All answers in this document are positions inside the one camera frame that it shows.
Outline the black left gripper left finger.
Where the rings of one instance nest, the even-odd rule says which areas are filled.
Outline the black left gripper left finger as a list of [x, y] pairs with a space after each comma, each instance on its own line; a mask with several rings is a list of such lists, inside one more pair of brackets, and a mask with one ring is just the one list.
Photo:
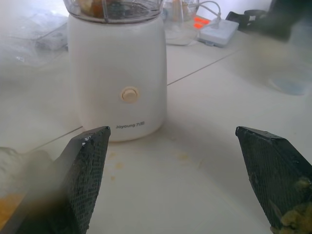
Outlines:
[[57, 159], [0, 149], [0, 231], [84, 234], [100, 191], [109, 127], [73, 137]]

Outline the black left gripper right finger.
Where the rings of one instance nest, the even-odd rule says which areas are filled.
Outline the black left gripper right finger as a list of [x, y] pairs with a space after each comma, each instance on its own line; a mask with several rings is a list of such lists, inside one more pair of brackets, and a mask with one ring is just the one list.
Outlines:
[[286, 139], [236, 128], [251, 187], [274, 234], [312, 232], [312, 166]]

